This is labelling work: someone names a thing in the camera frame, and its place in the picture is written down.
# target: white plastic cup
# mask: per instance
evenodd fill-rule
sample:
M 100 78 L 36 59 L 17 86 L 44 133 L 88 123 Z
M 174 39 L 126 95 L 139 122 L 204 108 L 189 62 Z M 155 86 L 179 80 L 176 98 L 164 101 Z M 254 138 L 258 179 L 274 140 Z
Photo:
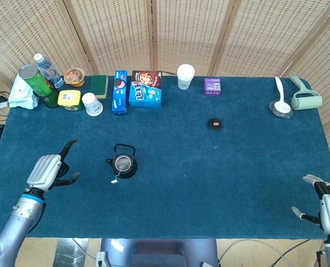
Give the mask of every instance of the white plastic cup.
M 186 90 L 194 76 L 194 67 L 189 64 L 182 64 L 177 69 L 177 86 L 181 90 Z
M 86 108 L 87 114 L 90 116 L 97 116 L 101 114 L 103 106 L 93 93 L 85 93 L 82 96 L 82 102 Z

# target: bottle cap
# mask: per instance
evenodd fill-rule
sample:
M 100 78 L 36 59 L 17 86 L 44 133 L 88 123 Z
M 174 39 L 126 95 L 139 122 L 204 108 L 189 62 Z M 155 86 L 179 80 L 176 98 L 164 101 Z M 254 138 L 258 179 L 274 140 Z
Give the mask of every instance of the bottle cap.
M 38 63 L 41 63 L 44 61 L 44 57 L 42 56 L 42 54 L 35 54 L 34 60 L 37 61 Z

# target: green sponge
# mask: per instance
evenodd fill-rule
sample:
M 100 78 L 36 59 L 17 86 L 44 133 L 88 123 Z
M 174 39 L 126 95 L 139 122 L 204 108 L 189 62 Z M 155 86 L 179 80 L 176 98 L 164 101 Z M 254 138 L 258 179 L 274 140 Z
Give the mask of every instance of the green sponge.
M 106 75 L 93 75 L 91 79 L 90 93 L 97 98 L 107 97 L 108 77 Z

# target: yellow container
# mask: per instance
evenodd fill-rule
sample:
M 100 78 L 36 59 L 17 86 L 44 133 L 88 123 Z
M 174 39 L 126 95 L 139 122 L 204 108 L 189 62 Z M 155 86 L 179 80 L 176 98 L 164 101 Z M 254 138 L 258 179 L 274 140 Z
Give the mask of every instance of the yellow container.
M 63 90 L 59 93 L 59 106 L 67 110 L 79 111 L 82 109 L 81 92 L 79 90 Z

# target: green can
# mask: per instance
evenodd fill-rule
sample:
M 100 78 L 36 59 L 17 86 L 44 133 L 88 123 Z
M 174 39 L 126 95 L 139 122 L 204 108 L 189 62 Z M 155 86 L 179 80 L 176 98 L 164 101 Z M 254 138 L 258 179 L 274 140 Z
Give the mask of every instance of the green can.
M 34 94 L 43 100 L 47 107 L 58 106 L 59 92 L 52 83 L 44 78 L 37 66 L 32 64 L 23 66 L 19 70 L 19 76 L 33 89 Z

